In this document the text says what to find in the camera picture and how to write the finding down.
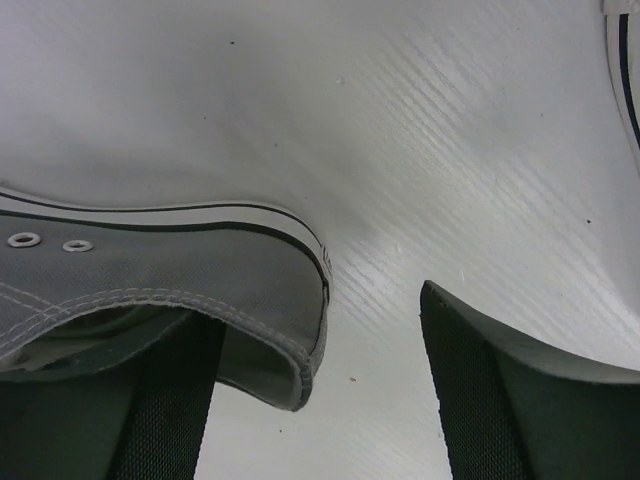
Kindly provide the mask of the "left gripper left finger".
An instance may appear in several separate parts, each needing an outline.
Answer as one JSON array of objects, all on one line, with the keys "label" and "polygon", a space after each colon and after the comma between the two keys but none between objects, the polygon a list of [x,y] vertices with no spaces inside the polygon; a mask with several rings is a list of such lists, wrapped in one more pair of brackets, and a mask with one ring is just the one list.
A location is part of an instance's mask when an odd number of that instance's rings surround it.
[{"label": "left gripper left finger", "polygon": [[103,314],[1,358],[5,479],[190,479],[224,324],[179,309]]}]

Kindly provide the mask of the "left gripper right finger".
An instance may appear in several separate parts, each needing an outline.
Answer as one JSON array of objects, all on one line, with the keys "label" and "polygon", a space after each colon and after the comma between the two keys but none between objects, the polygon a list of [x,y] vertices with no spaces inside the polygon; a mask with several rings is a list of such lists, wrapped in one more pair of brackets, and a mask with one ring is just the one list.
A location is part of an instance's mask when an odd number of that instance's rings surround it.
[{"label": "left gripper right finger", "polygon": [[542,342],[431,281],[420,310],[453,478],[638,478],[638,371]]}]

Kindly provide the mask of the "grey sneaker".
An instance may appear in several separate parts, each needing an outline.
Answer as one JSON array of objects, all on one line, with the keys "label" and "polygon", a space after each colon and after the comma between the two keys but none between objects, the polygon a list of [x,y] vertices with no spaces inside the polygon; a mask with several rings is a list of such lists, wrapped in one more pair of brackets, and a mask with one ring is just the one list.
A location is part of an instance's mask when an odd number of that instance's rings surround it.
[{"label": "grey sneaker", "polygon": [[308,401],[332,286],[325,245],[295,214],[254,201],[87,207],[1,192],[1,362],[31,377],[164,308],[222,321],[221,382],[274,407]]}]

